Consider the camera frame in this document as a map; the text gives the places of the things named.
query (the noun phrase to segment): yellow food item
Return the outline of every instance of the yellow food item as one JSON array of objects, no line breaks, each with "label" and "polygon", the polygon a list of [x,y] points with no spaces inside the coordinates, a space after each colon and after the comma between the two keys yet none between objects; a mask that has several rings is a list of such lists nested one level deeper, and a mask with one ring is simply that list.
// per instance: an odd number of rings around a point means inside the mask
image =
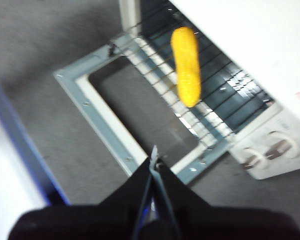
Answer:
[{"label": "yellow food item", "polygon": [[191,28],[183,26],[173,31],[171,46],[176,65],[179,98],[191,108],[197,104],[201,95],[198,40]]}]

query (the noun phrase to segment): control panel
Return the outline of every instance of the control panel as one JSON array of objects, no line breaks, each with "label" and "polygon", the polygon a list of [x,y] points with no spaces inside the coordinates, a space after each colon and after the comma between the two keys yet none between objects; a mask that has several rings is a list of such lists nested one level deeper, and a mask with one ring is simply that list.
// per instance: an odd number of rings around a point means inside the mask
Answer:
[{"label": "control panel", "polygon": [[235,137],[229,152],[259,180],[300,169],[300,121],[275,103]]}]

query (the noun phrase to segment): floor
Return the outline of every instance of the floor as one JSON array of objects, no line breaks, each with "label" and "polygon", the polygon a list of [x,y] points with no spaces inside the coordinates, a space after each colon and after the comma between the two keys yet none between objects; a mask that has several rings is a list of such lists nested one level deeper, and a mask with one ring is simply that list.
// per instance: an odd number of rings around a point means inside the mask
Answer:
[{"label": "floor", "polygon": [[[116,0],[0,0],[0,84],[74,204],[127,177],[52,75],[121,31]],[[258,181],[229,155],[190,184],[216,206],[258,207],[300,226],[300,170]]]}]

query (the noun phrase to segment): wire rack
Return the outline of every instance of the wire rack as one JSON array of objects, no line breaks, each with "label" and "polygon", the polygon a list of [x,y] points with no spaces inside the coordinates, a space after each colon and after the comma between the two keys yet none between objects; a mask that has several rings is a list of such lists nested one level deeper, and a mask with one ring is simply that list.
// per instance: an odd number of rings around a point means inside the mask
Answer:
[{"label": "wire rack", "polygon": [[[238,67],[196,26],[168,1],[144,10],[142,21],[129,28],[129,39],[119,48],[156,89],[176,117],[207,149],[229,139],[273,103],[273,99],[242,68]],[[199,43],[201,99],[187,108],[177,94],[177,74],[170,45],[172,32],[188,26]]]}]

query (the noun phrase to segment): oven knob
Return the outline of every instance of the oven knob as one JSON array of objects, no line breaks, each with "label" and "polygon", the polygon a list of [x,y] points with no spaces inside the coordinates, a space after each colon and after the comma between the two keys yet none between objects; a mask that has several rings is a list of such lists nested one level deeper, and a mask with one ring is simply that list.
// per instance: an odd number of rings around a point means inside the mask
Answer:
[{"label": "oven knob", "polygon": [[273,141],[276,141],[276,143],[264,154],[267,159],[273,160],[282,155],[288,159],[294,159],[300,154],[298,143],[285,133],[272,131],[268,135]]},{"label": "oven knob", "polygon": [[265,169],[268,167],[268,160],[257,150],[246,147],[243,149],[244,155],[249,156],[245,159],[244,163],[241,164],[242,168],[249,170],[252,168]]}]

